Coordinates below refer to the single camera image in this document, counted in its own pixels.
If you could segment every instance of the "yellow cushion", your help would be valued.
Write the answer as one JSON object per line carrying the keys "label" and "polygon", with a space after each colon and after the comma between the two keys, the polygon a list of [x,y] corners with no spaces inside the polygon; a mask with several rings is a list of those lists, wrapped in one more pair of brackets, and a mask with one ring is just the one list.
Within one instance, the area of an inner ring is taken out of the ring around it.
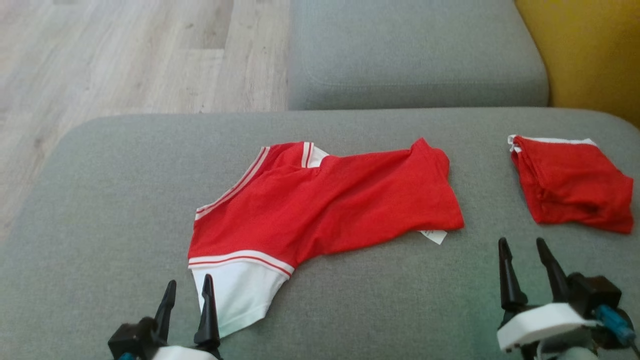
{"label": "yellow cushion", "polygon": [[547,67],[550,105],[640,128],[640,1],[516,0]]}

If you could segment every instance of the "red and white t-shirt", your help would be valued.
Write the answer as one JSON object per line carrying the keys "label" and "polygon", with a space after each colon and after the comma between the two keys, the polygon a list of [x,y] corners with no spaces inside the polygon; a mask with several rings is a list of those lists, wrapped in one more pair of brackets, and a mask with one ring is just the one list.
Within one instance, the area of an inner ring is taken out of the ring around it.
{"label": "red and white t-shirt", "polygon": [[193,225],[189,268],[198,294],[205,275],[213,277],[220,336],[263,318],[308,259],[408,231],[462,228],[448,175],[449,159],[424,139],[345,157],[311,142],[263,147],[234,187],[197,210]]}

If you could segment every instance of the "gray fabric surface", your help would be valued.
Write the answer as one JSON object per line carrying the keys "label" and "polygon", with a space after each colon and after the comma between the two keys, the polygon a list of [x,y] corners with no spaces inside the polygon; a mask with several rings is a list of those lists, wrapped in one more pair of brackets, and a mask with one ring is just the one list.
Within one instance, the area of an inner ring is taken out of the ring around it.
{"label": "gray fabric surface", "polygon": [[294,0],[289,109],[546,106],[513,0]]}
{"label": "gray fabric surface", "polygon": [[[507,135],[590,137],[640,179],[640,133],[590,111],[544,108],[139,115],[94,120],[59,144],[0,248],[3,359],[107,359],[122,322],[153,316],[178,281],[169,333],[198,326],[186,254],[195,209],[243,174],[261,145],[315,141],[336,155],[406,148],[423,136],[451,160],[465,228],[441,246],[419,233],[302,264],[267,317],[223,339],[228,360],[502,359],[497,240],[532,303],[551,299],[535,246],[567,273],[604,274],[640,323],[640,236],[536,225]],[[638,192],[638,183],[634,190]],[[636,218],[639,201],[633,202]],[[606,352],[604,359],[628,359]]]}

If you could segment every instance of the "gray cushion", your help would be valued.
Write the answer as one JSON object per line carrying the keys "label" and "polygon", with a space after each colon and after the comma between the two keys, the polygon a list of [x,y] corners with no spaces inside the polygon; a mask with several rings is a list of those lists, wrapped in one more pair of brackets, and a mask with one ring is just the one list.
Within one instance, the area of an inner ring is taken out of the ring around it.
{"label": "gray cushion", "polygon": [[513,0],[294,0],[292,110],[546,106]]}
{"label": "gray cushion", "polygon": [[[195,209],[232,186],[261,145],[305,139],[348,155],[406,148],[423,136],[451,160],[465,228],[441,246],[410,233],[302,264],[265,319],[223,339],[225,358],[500,359],[501,236],[532,303],[550,301],[535,246],[542,236],[567,272],[604,274],[622,288],[623,307],[640,322],[638,231],[536,225],[509,158],[512,133],[591,137],[640,178],[639,131],[590,111],[133,115],[80,126],[47,162],[1,248],[3,356],[107,359],[113,331],[155,314],[171,279],[178,294],[169,340],[191,344],[199,311],[186,254]],[[640,215],[638,199],[633,212]]]}

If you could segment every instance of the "white clothing tag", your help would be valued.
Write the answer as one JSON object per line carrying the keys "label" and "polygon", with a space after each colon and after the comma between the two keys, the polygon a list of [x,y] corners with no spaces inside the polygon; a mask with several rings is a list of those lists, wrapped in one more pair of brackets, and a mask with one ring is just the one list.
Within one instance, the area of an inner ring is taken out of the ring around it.
{"label": "white clothing tag", "polygon": [[420,230],[420,234],[423,234],[427,239],[440,245],[444,241],[444,237],[447,236],[447,232],[444,230]]}

